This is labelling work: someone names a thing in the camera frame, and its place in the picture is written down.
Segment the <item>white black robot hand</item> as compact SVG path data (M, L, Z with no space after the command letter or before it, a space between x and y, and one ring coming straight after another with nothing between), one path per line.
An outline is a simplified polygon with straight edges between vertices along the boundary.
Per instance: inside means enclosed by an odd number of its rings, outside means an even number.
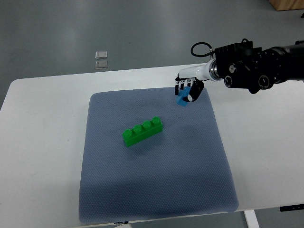
M189 87L190 91L188 95L183 98L183 101L188 103L195 102L204 89L204 82L208 80L221 80L217 75L217 66L214 59L203 65L180 70L175 78L175 95L178 96L181 90Z

